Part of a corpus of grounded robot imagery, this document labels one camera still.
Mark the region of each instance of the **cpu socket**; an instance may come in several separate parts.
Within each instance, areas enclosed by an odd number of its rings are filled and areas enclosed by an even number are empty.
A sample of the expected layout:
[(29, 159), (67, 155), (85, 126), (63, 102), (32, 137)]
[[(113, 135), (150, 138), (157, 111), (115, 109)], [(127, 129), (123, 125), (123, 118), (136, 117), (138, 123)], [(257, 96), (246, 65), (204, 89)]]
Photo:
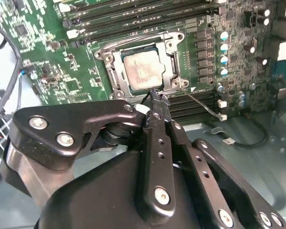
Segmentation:
[(180, 78), (177, 45), (182, 32), (144, 34), (111, 42), (95, 52), (103, 60), (113, 89), (110, 99), (142, 100), (151, 88), (173, 94), (189, 86)]

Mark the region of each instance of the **metal screw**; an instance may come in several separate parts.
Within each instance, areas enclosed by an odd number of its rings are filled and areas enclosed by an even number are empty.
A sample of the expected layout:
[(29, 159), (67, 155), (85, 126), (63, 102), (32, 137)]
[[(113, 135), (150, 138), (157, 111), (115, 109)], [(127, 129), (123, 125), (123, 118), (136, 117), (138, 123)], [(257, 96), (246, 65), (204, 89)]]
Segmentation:
[(162, 205), (167, 205), (170, 202), (170, 196), (161, 187), (158, 187), (154, 190), (154, 196), (156, 197), (156, 200)]
[(125, 104), (124, 108), (129, 112), (133, 112), (133, 107), (130, 106), (129, 104)]
[(270, 221), (270, 219), (267, 217), (267, 215), (266, 215), (265, 213), (263, 213), (263, 212), (260, 212), (259, 215), (260, 215), (262, 221), (263, 221), (267, 226), (270, 227), (270, 226), (271, 226), (271, 221)]
[(204, 141), (200, 141), (200, 144), (202, 145), (203, 148), (207, 149), (208, 145)]
[(59, 134), (56, 138), (57, 142), (62, 146), (71, 146), (74, 143), (74, 139), (69, 134)]
[(233, 220), (225, 210), (219, 210), (219, 217), (227, 227), (233, 227)]
[(271, 213), (271, 217), (280, 227), (283, 226), (282, 222), (280, 221), (280, 219), (275, 214)]
[(159, 119), (159, 120), (161, 119), (161, 116), (158, 113), (154, 112), (153, 115), (156, 119)]
[(178, 123), (175, 123), (174, 125), (178, 130), (181, 130), (181, 126)]
[(37, 130), (42, 130), (48, 126), (48, 123), (43, 118), (35, 117), (29, 120), (29, 124), (31, 127)]

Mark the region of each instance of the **cable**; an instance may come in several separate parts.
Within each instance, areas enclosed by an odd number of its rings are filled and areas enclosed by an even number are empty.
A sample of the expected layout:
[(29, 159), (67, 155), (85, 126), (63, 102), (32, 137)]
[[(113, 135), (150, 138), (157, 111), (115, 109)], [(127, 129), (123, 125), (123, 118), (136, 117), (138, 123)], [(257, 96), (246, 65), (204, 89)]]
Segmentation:
[(214, 117), (218, 118), (220, 121), (223, 120), (223, 118), (216, 114), (214, 111), (212, 111), (209, 107), (207, 107), (207, 105), (205, 105), (204, 103), (200, 102), (198, 99), (196, 99), (194, 96), (192, 96), (191, 94), (189, 94), (186, 90), (181, 89), (181, 91), (183, 91), (184, 94), (186, 94), (187, 96), (189, 96), (191, 99), (193, 99), (196, 103), (200, 104), (200, 106), (202, 106), (208, 113), (210, 113), (211, 115), (213, 115)]
[(0, 112), (1, 112), (4, 108), (4, 105), (6, 104), (8, 99), (10, 98), (10, 95), (13, 92), (15, 84), (18, 80), (18, 74), (20, 71), (22, 59), (21, 59), (21, 55), (20, 55), (18, 48), (16, 47), (16, 45), (14, 44), (12, 39), (3, 31), (3, 29), (1, 27), (0, 27), (0, 33), (2, 34), (2, 36), (4, 37), (6, 42), (11, 46), (12, 50), (15, 53), (15, 57), (16, 57), (16, 64), (15, 64), (15, 68), (14, 68), (14, 71), (12, 73), (12, 76), (10, 78), (10, 82), (8, 83), (8, 86), (5, 90), (5, 94), (3, 95), (3, 97), (0, 100)]
[[(258, 129), (260, 129), (263, 132), (263, 138), (260, 141), (258, 141), (256, 143), (253, 143), (253, 144), (244, 144), (244, 143), (240, 143), (240, 142), (235, 141), (234, 143), (232, 143), (232, 145), (240, 147), (240, 148), (245, 148), (245, 149), (254, 149), (254, 148), (257, 148), (257, 147), (260, 147), (260, 146), (264, 145), (268, 141), (268, 139), (269, 139), (269, 134), (268, 134), (266, 128), (262, 124), (260, 124), (257, 120), (255, 120), (253, 117), (249, 116), (248, 114), (245, 114), (245, 117), (247, 119), (251, 120), (252, 123)], [(217, 126), (215, 126), (212, 123), (207, 123), (207, 125), (212, 127), (212, 128), (217, 127)], [(223, 139), (230, 138), (230, 136), (228, 134), (223, 133), (223, 132), (217, 133), (216, 135), (221, 136)]]
[(4, 48), (6, 43), (7, 43), (6, 39), (3, 39), (3, 41), (0, 44), (0, 50)]

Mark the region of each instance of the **white label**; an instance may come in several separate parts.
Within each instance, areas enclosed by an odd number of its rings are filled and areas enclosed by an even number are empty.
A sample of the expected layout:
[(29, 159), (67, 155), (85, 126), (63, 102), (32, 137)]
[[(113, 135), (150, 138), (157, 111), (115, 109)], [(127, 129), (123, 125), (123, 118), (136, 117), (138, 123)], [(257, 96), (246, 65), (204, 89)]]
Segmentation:
[(227, 145), (233, 145), (236, 141), (232, 138), (227, 138), (223, 140), (224, 143), (226, 143)]

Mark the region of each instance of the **motherboard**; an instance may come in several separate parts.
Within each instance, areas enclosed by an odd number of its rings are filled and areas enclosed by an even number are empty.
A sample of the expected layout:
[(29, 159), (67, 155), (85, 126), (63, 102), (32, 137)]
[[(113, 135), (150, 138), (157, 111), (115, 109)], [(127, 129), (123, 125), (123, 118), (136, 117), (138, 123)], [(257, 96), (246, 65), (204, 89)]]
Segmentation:
[(276, 0), (0, 0), (0, 25), (44, 105), (166, 94), (172, 117), (271, 109)]

